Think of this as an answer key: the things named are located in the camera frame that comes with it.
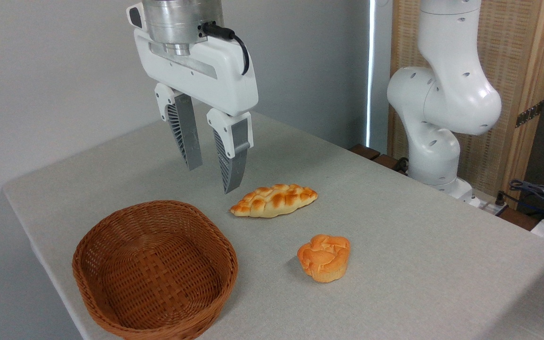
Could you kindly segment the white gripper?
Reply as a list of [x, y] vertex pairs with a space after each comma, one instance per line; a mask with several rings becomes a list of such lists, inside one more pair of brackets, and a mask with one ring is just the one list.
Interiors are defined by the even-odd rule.
[[240, 44], [214, 36], [224, 26], [221, 3], [139, 2], [127, 8], [127, 18], [145, 72], [160, 82], [155, 87], [160, 117], [169, 123], [188, 170], [203, 164], [191, 97], [214, 107], [206, 117], [224, 192], [233, 191], [253, 147], [246, 111], [257, 105], [258, 90], [254, 67], [244, 71]]

